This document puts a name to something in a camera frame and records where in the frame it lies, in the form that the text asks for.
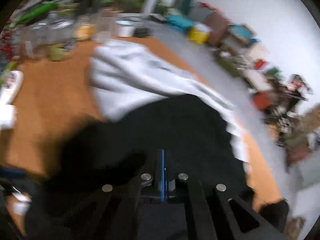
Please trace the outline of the person left hand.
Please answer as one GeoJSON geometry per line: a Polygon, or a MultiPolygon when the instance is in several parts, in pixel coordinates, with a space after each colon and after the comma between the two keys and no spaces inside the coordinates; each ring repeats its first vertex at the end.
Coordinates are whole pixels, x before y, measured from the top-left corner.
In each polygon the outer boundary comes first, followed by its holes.
{"type": "Polygon", "coordinates": [[[6,208],[9,216],[23,236],[25,233],[25,215],[31,205],[31,196],[27,193],[13,193],[6,198],[6,208]]]}

